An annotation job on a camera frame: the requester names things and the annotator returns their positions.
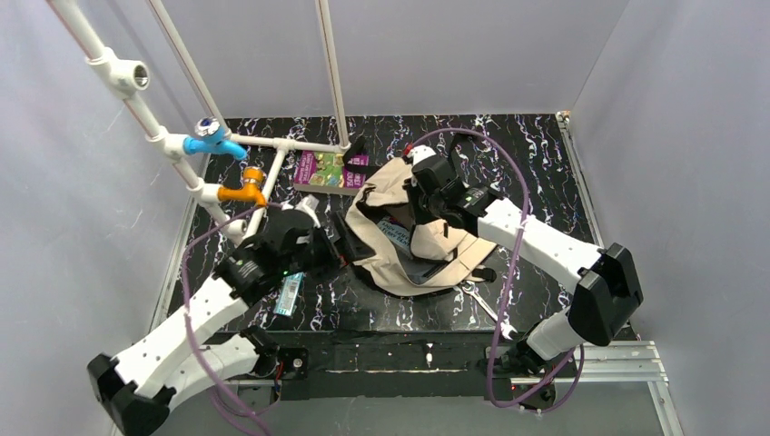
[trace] orange faucet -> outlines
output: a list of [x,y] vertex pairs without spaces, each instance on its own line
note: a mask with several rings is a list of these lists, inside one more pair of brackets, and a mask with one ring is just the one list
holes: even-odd
[[217,197],[220,202],[234,200],[236,202],[255,203],[259,206],[267,205],[260,185],[264,181],[264,172],[255,167],[247,166],[243,170],[243,187],[241,189],[230,189],[221,186],[217,191]]

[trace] blue valve handle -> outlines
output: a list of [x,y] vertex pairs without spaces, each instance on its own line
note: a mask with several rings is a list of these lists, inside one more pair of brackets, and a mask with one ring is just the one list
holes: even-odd
[[200,139],[191,136],[184,138],[183,149],[186,154],[229,154],[239,161],[248,156],[243,147],[229,139],[224,139],[224,127],[212,118],[203,118],[199,121],[195,125],[195,134]]

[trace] marble surface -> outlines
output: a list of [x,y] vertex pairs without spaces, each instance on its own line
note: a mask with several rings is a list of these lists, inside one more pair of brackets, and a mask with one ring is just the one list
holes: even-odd
[[[351,138],[366,136],[370,156],[376,164],[384,164],[422,134],[441,127],[466,127],[497,140],[519,163],[531,191],[533,214],[556,229],[579,240],[592,242],[578,186],[561,141],[553,115],[427,115],[427,116],[370,116],[351,117],[348,120]],[[333,118],[274,118],[229,120],[235,133],[267,137],[290,137],[322,144],[337,141]],[[448,137],[439,137],[431,144],[444,149]],[[213,156],[205,180],[238,187],[241,170],[256,165],[267,170],[275,152],[266,148],[249,149],[247,161],[236,162],[230,156]],[[466,144],[461,150],[463,169],[469,182],[491,183],[508,195],[514,203],[521,203],[522,192],[512,171],[499,159],[496,150],[485,144]],[[300,194],[291,188],[291,178],[298,154],[289,154],[283,172],[271,197],[273,201],[294,201]],[[317,195],[321,204],[318,212],[325,220],[331,211],[344,210],[352,197]],[[227,213],[246,210],[248,205],[226,203]],[[268,213],[263,225],[270,225]],[[208,214],[198,208],[193,219],[190,239],[210,229]],[[216,235],[195,247],[189,261],[192,286],[197,287],[211,272],[215,263],[230,251],[232,245]],[[479,293],[493,307],[498,306],[500,288],[506,277],[509,250],[498,248],[485,264],[499,272],[494,283],[478,284]],[[520,332],[534,323],[561,310],[569,302],[566,292],[540,269],[526,261],[518,264],[516,280],[510,291],[508,320]],[[171,311],[181,305],[181,285],[176,283]],[[297,299],[292,318],[273,313],[277,300],[274,292],[251,308],[244,316],[233,320],[225,329],[237,331],[259,324],[268,330],[357,330],[357,331],[468,331],[491,330],[491,319],[462,292],[451,291],[434,295],[401,299],[371,289],[349,270],[330,282],[305,280]]]

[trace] book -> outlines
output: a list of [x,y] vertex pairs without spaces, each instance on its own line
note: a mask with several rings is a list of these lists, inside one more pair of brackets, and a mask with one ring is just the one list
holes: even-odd
[[[357,155],[351,164],[366,165],[369,156]],[[345,169],[342,154],[302,152],[294,173],[294,189],[305,193],[355,195],[366,181],[364,174]]]

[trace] metal wrench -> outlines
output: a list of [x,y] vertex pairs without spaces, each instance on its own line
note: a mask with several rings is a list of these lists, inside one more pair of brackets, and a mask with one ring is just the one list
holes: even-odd
[[[493,310],[492,310],[492,308],[491,308],[491,307],[489,307],[489,305],[487,304],[487,302],[485,302],[485,301],[484,301],[484,299],[483,299],[483,298],[481,298],[481,295],[479,295],[479,290],[478,290],[478,289],[476,289],[475,287],[471,287],[471,288],[465,288],[464,286],[460,286],[459,288],[460,288],[460,289],[461,289],[461,290],[462,290],[464,293],[466,293],[466,294],[470,295],[471,297],[473,297],[473,299],[474,299],[474,300],[476,300],[476,303],[477,303],[479,306],[481,306],[481,309],[484,309],[484,312],[486,312],[486,313],[487,313],[487,315],[489,315],[489,318],[491,318],[491,319],[492,319],[492,321],[494,321],[495,323],[497,323],[497,322],[498,322],[498,315],[495,313],[495,311],[493,311]],[[504,338],[506,338],[506,339],[508,339],[509,341],[511,341],[511,336],[510,336],[510,335],[511,335],[511,333],[518,333],[518,332],[517,332],[517,330],[516,330],[516,329],[514,329],[514,328],[513,328],[513,327],[512,327],[510,324],[508,324],[507,322],[503,322],[503,323],[500,325],[500,329],[502,330],[502,335],[503,335],[503,337],[504,337]]]

